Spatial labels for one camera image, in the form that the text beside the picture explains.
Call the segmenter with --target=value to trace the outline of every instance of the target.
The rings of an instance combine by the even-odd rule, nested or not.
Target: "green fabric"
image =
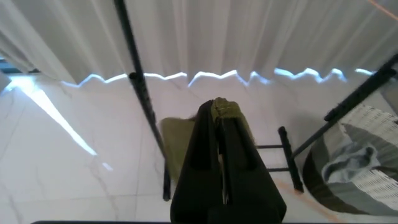
[[[217,118],[241,118],[241,121],[253,140],[249,124],[236,102],[224,98],[216,98],[211,106],[213,121]],[[195,117],[190,119],[165,118],[160,122],[160,132],[164,142],[164,152],[167,168],[171,178],[178,181],[187,152]]]

